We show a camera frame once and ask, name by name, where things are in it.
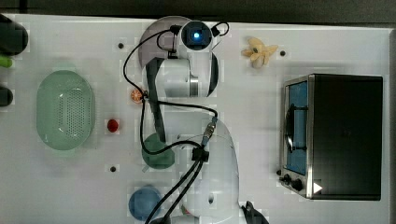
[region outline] black cable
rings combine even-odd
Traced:
[[[157,101],[157,102],[160,105],[175,105],[175,106],[203,109],[203,110],[207,110],[207,111],[210,111],[210,112],[214,113],[216,118],[218,117],[218,111],[216,111],[216,110],[214,110],[212,108],[209,108],[209,107],[202,106],[202,105],[177,104],[177,103],[170,103],[170,102],[166,102],[166,101]]]
[[[217,26],[220,25],[220,24],[225,24],[225,25],[227,26],[227,30],[224,32],[224,34],[220,34],[219,36],[227,35],[228,32],[230,31],[230,25],[228,24],[228,22],[221,21],[221,22],[216,23],[216,25],[214,25],[213,27],[217,27]]]
[[[166,30],[166,32],[163,32],[162,34],[159,34],[158,36],[157,36],[157,47],[159,48],[159,49],[161,49],[161,50],[168,50],[168,49],[164,49],[161,45],[160,45],[160,38],[161,38],[161,36],[163,35],[163,34],[165,34],[165,33],[167,33],[167,32],[172,32],[170,29],[169,30]]]
[[[175,146],[178,146],[178,145],[182,145],[182,144],[190,144],[190,145],[193,145],[195,147],[201,147],[201,145],[196,143],[196,142],[185,140],[185,141],[175,142],[175,143],[173,143],[173,144],[171,144],[171,145],[169,145],[167,147],[164,147],[163,149],[161,149],[159,151],[151,152],[151,151],[147,150],[147,148],[145,146],[145,143],[143,141],[143,120],[145,119],[145,108],[146,108],[146,100],[145,99],[142,100],[142,104],[143,104],[142,115],[141,115],[141,118],[140,118],[140,144],[142,145],[143,150],[147,154],[149,154],[149,155],[158,155],[158,154],[161,154],[161,153],[165,152],[166,150],[168,150],[168,149],[170,149],[172,147],[175,147]]]
[[[163,30],[160,31],[154,35],[151,35],[149,37],[147,37],[145,40],[143,40],[142,42],[140,42],[136,47],[134,47],[134,49],[131,51],[131,53],[129,53],[128,57],[125,60],[124,66],[123,66],[123,75],[125,77],[125,79],[132,84],[135,88],[137,88],[140,91],[140,94],[142,94],[142,97],[144,96],[144,93],[142,91],[142,89],[140,89],[136,84],[134,84],[127,76],[126,76],[126,64],[128,63],[129,59],[131,58],[132,54],[134,54],[134,52],[140,47],[142,46],[144,43],[146,43],[148,40],[150,40],[152,37],[156,36],[156,35],[161,35],[163,33],[169,32],[170,30]]]
[[[146,219],[145,224],[149,224],[151,221],[152,217],[154,216],[155,212],[161,207],[161,205],[165,202],[166,199],[168,199],[183,183],[186,181],[186,179],[190,176],[192,171],[195,169],[195,167],[198,165],[200,161],[195,161],[195,163],[191,166],[190,170],[183,175],[180,180],[175,184],[171,190],[169,190],[165,196],[155,205],[154,209],[151,211],[151,213],[148,216],[148,219]]]
[[[197,178],[198,174],[201,172],[202,166],[204,165],[203,161],[199,162],[198,168],[195,171],[194,175],[192,176],[191,180],[189,181],[189,183],[187,184],[186,188],[183,189],[183,191],[181,191],[180,195],[178,195],[177,199],[175,200],[175,202],[172,204],[172,206],[169,208],[168,212],[166,213],[166,215],[163,217],[163,223],[166,219],[169,218],[169,216],[171,215],[171,213],[173,212],[173,210],[175,209],[175,207],[177,206],[177,204],[181,201],[181,199],[183,198],[183,196],[187,193],[187,190],[189,190],[189,188],[191,187],[192,183],[195,181],[195,179]]]

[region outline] mounting hole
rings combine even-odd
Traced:
[[[215,201],[215,195],[213,193],[209,194],[209,198],[207,200],[210,204],[212,204]]]

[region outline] beige toy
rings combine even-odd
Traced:
[[[255,68],[268,64],[271,55],[277,50],[277,45],[265,46],[260,39],[255,37],[250,38],[247,42],[249,49],[242,50],[242,54],[250,58]]]

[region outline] green colander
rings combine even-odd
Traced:
[[[88,82],[72,71],[47,76],[37,92],[37,132],[49,147],[80,146],[94,124],[94,99]]]

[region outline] microwave knob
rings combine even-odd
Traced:
[[[283,183],[284,183],[285,185],[289,185],[289,184],[290,184],[290,181],[291,181],[291,178],[290,178],[289,175],[284,175],[283,177],[280,177],[279,180],[280,180],[280,181],[283,181]]]
[[[294,188],[297,191],[300,191],[303,189],[303,182],[301,182],[300,179],[295,179],[291,181],[291,187]]]

